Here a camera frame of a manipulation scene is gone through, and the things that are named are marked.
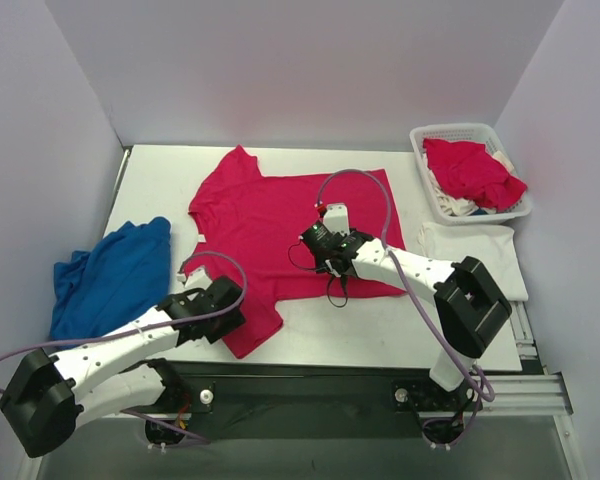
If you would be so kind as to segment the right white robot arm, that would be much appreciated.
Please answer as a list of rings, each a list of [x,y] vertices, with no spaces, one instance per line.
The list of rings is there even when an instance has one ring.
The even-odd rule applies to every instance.
[[[386,244],[370,234],[344,234],[317,221],[300,235],[315,270],[375,281],[406,292],[441,346],[423,383],[428,404],[445,408],[500,333],[512,306],[478,259],[436,260]]]

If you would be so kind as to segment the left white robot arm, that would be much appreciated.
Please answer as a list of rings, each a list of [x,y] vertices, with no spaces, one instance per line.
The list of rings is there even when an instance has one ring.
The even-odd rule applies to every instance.
[[[87,423],[133,407],[162,412],[191,403],[160,353],[189,341],[213,343],[242,326],[244,290],[227,276],[167,296],[136,320],[72,349],[26,354],[0,398],[0,410],[30,458],[65,443]]]

